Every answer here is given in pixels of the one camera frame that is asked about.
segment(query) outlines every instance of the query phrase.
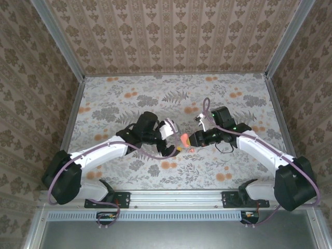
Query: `gray panel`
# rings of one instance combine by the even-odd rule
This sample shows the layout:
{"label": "gray panel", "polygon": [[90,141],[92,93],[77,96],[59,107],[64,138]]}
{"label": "gray panel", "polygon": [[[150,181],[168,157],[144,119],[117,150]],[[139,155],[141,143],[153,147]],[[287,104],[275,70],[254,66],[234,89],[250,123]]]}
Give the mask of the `gray panel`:
{"label": "gray panel", "polygon": [[280,211],[268,223],[245,228],[239,222],[48,222],[44,249],[315,249],[306,211]]}

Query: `gray leaf print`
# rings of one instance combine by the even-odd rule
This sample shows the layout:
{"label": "gray leaf print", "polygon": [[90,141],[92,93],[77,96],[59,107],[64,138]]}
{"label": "gray leaf print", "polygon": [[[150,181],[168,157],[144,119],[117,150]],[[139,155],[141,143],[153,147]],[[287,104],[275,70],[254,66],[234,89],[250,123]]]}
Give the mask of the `gray leaf print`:
{"label": "gray leaf print", "polygon": [[120,185],[123,183],[123,180],[121,180],[119,177],[105,177],[103,180],[105,180],[107,183],[111,185]]}
{"label": "gray leaf print", "polygon": [[137,171],[144,165],[144,162],[136,160],[129,165],[129,168],[133,171]]}
{"label": "gray leaf print", "polygon": [[153,99],[152,97],[146,96],[146,95],[138,96],[137,100],[139,100],[137,105],[140,106],[140,107],[158,105],[158,100],[157,99]]}
{"label": "gray leaf print", "polygon": [[257,119],[253,113],[251,114],[250,111],[248,112],[242,111],[242,113],[235,112],[235,114],[233,114],[233,118],[236,123],[246,123],[246,124],[249,124],[251,121],[255,121]]}
{"label": "gray leaf print", "polygon": [[282,138],[281,134],[278,133],[278,132],[275,132],[274,129],[268,129],[268,130],[267,130],[267,135],[268,135],[268,137],[271,138],[271,139],[275,138],[275,139],[278,139],[278,140],[279,140],[279,139]]}
{"label": "gray leaf print", "polygon": [[160,173],[160,170],[159,170],[159,167],[158,165],[154,164],[154,165],[151,165],[149,167],[149,170],[147,171],[147,173],[149,173],[152,177],[156,177],[159,175]]}
{"label": "gray leaf print", "polygon": [[189,163],[187,166],[182,166],[177,171],[178,171],[179,175],[186,176],[185,184],[189,184],[189,183],[196,181],[199,176],[199,171],[196,169],[196,167],[192,163]]}
{"label": "gray leaf print", "polygon": [[182,181],[182,178],[179,176],[169,176],[168,178],[163,178],[160,180],[161,183],[172,183],[177,184]]}
{"label": "gray leaf print", "polygon": [[202,161],[202,160],[204,160],[204,157],[201,157],[197,154],[185,155],[185,156],[183,156],[183,158],[186,159],[186,160],[191,160],[191,161]]}
{"label": "gray leaf print", "polygon": [[182,92],[180,91],[176,91],[176,92],[169,92],[166,94],[165,97],[162,98],[161,101],[165,101],[165,102],[171,102],[171,103],[180,103],[181,100],[185,100],[188,98],[188,94],[187,92],[184,93],[184,91],[182,90]]}
{"label": "gray leaf print", "polygon": [[212,88],[212,92],[214,94],[220,95],[220,97],[223,97],[225,95],[225,93],[226,93],[226,87],[214,84],[213,88]]}
{"label": "gray leaf print", "polygon": [[264,99],[260,99],[259,97],[254,97],[252,95],[245,95],[243,96],[243,100],[247,100],[245,102],[247,106],[254,107],[255,105],[257,106],[263,106],[266,105],[266,101]]}
{"label": "gray leaf print", "polygon": [[257,169],[258,169],[259,171],[263,171],[263,172],[265,172],[265,173],[268,172],[268,169],[267,169],[266,167],[264,167],[264,165],[261,164],[261,163],[258,164]]}
{"label": "gray leaf print", "polygon": [[117,118],[115,122],[121,124],[135,123],[140,115],[140,111],[134,112],[131,110],[131,113],[125,111],[124,113],[120,114],[120,117]]}
{"label": "gray leaf print", "polygon": [[96,118],[97,120],[105,119],[107,122],[111,122],[116,119],[114,114],[118,113],[119,108],[117,107],[102,108],[102,110],[95,110],[92,113],[92,118]]}

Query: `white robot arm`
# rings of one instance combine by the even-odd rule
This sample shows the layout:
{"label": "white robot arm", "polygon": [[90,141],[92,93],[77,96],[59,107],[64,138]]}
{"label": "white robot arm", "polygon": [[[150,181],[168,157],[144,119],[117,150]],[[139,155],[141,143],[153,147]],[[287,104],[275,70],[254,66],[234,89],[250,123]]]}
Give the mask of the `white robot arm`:
{"label": "white robot arm", "polygon": [[[174,134],[173,131],[178,132],[177,125],[170,119],[159,123],[155,114],[145,112],[139,117],[137,123],[130,126],[132,129],[126,127],[109,140],[91,148],[71,154],[61,150],[54,156],[42,178],[44,185],[48,188],[61,168],[69,161],[74,160],[52,187],[52,195],[58,204],[66,204],[73,199],[109,201],[105,199],[107,195],[113,194],[110,193],[112,188],[109,184],[104,181],[89,180],[85,176],[95,167],[135,151],[129,145],[141,148],[142,144],[155,144],[157,151],[164,157],[175,151],[174,145],[167,147],[166,142],[166,138]],[[172,156],[176,156],[178,153],[179,150],[176,150]]]}
{"label": "white robot arm", "polygon": [[[273,181],[264,182],[253,179],[242,184],[239,187],[239,196],[244,204],[250,201],[256,202],[256,200],[271,200],[277,201],[283,208],[292,211],[316,196],[312,185],[312,183],[316,185],[313,171],[310,162],[305,157],[295,158],[266,143],[246,124],[236,124],[224,106],[211,112],[217,126],[227,131],[234,131],[236,134],[218,128],[204,129],[192,134],[187,145],[204,147],[221,141],[230,143],[233,147],[253,156],[274,176]],[[202,125],[203,118],[205,115],[200,114],[195,121]],[[294,169],[289,162],[300,168],[312,180],[312,183]]]}

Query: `floral pattern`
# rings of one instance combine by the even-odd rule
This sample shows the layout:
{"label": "floral pattern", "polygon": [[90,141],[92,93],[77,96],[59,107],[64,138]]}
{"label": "floral pattern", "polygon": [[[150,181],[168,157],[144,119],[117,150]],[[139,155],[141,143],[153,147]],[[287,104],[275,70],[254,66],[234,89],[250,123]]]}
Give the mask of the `floral pattern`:
{"label": "floral pattern", "polygon": [[[263,139],[285,150],[262,74],[97,77],[85,81],[69,152],[111,138],[145,111],[155,113],[159,120],[171,118],[180,134],[192,134],[201,129],[193,119],[202,111],[206,96],[211,98],[211,108],[227,106],[237,123],[250,125]],[[174,138],[168,143],[174,144]],[[98,166],[91,175],[116,189],[237,188],[251,178],[272,178],[258,161],[237,149],[220,154],[210,145],[191,153],[180,146],[182,152],[168,160],[150,159],[135,151]],[[158,155],[155,146],[142,148]],[[230,151],[226,143],[218,148]]]}
{"label": "floral pattern", "polygon": [[87,75],[263,72],[300,0],[249,2],[46,1]]}

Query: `table surface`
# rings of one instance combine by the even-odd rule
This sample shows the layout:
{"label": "table surface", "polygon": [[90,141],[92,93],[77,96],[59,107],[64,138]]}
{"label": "table surface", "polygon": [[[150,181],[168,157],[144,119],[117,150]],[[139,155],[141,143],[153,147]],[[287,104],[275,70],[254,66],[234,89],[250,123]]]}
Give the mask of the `table surface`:
{"label": "table surface", "polygon": [[[263,74],[93,77],[85,83],[70,153],[107,140],[145,111],[154,112],[159,120],[171,118],[181,134],[190,135],[201,129],[193,119],[202,112],[207,96],[211,109],[228,107],[237,123],[248,124],[262,139],[285,151]],[[143,148],[158,155],[155,146]],[[223,142],[218,148],[230,151]],[[237,188],[249,179],[273,178],[247,153],[235,149],[221,154],[214,145],[193,153],[184,148],[167,160],[150,159],[136,151],[98,166],[86,177],[103,178],[118,190]]]}

